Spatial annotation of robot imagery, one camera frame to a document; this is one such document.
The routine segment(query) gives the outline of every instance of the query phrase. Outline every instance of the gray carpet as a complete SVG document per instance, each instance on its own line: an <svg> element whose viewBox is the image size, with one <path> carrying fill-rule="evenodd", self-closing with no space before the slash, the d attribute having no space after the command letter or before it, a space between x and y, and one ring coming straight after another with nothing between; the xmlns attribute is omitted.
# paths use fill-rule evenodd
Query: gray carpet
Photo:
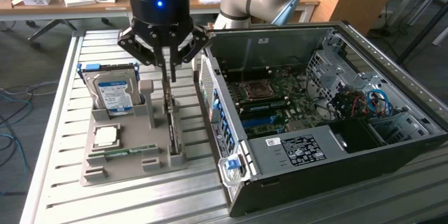
<svg viewBox="0 0 448 224"><path fill-rule="evenodd" d="M388 8L394 10L398 2L400 0L390 0ZM396 40L393 48L397 54L404 51L438 9L440 5L432 4L416 25L408 28L408 34L400 35L397 40L397 34L384 38L389 41L389 44ZM72 23L78 29L85 30L117 29L128 26L126 18L110 18L109 21L112 26L104 25L100 19L73 20ZM38 21L36 23L38 26L44 26L46 22ZM445 71L448 67L448 57L445 57L448 55L448 40L442 42L441 47L434 47L429 43L446 26L448 17L444 17L414 50L418 54L412 56L413 60L406 64L412 75L444 102L448 102L448 71ZM36 28L26 27L25 22L16 22L12 31L0 33L0 88L38 84L44 81L56 80L60 76L72 32L64 25L57 25L49 33L37 39L37 42L42 44L42 48L34 50L28 46L25 41L34 31ZM386 43L381 39L372 40L393 56ZM54 89L54 86L45 87L40 92L50 89ZM14 97L17 99L26 99L25 95ZM32 114L12 126L22 143L26 160L32 168L37 160L52 100L53 95L34 97L32 100ZM21 105L0 98L0 115L10 115ZM6 129L0 128L0 133L8 134ZM4 143L5 139L0 138L0 148L4 146ZM5 156L6 151L1 151L0 162ZM22 162L17 153L6 165L0 167L0 173L1 191L26 191L30 177L22 175ZM18 222L24 200L24 195L0 197L0 223Z"/></svg>

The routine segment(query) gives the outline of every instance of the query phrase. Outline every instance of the metal table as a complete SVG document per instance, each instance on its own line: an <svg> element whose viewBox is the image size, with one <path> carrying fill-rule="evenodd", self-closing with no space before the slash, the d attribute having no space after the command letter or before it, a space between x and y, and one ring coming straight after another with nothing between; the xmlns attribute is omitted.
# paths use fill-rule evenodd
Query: metal table
<svg viewBox="0 0 448 224"><path fill-rule="evenodd" d="M76 65L133 61L116 45L117 32L73 34L20 223L410 223L446 211L444 144L393 174L229 218L193 88L192 66L197 67L197 61L181 66L172 85L181 106L189 167L110 185L81 187L92 100ZM153 99L161 99L161 76L153 66L141 66L141 78L154 80Z"/></svg>

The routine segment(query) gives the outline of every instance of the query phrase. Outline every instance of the blue cable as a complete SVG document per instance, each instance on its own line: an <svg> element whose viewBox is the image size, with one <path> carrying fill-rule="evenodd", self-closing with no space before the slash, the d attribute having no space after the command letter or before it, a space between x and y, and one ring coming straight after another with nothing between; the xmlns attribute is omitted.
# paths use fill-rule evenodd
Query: blue cable
<svg viewBox="0 0 448 224"><path fill-rule="evenodd" d="M2 133L0 133L0 136L10 138L16 142L16 145L17 145L18 151L20 151L20 155L21 155L21 160L22 160L22 169L24 169L22 172L24 172L24 176L26 176L28 168L26 168L26 160L25 160L25 154L22 152L21 144L20 144L20 142L17 141L17 139L13 136L10 136L8 134L2 134ZM22 181L20 181L20 183L16 184L16 186L13 187L13 189L17 188L21 185L21 183L22 183ZM6 191L4 191L2 193L0 193L0 197L4 196L5 194L6 194Z"/></svg>
<svg viewBox="0 0 448 224"><path fill-rule="evenodd" d="M369 96L370 93L378 93L384 97L384 102L385 102L385 106L386 106L386 115L390 115L390 111L392 111L390 103L389 103L389 100L388 100L386 95L382 92L382 90L372 89L369 92L366 92L366 94L365 94L366 103L369 103L369 101L370 101L370 96ZM373 105L370 103L369 103L369 109L370 109L370 111L376 112L376 110L373 108Z"/></svg>
<svg viewBox="0 0 448 224"><path fill-rule="evenodd" d="M16 100L13 98L9 98L6 97L4 94L0 93L0 96L2 96L4 99L6 99L8 101L12 101L12 102L24 102L28 104L28 111L25 113L25 115L22 117L20 117L14 122L9 123L9 125L13 125L16 123L18 123L29 114L30 114L30 111L32 111L32 108L33 108L33 105L30 104L29 101L25 101L25 100Z"/></svg>

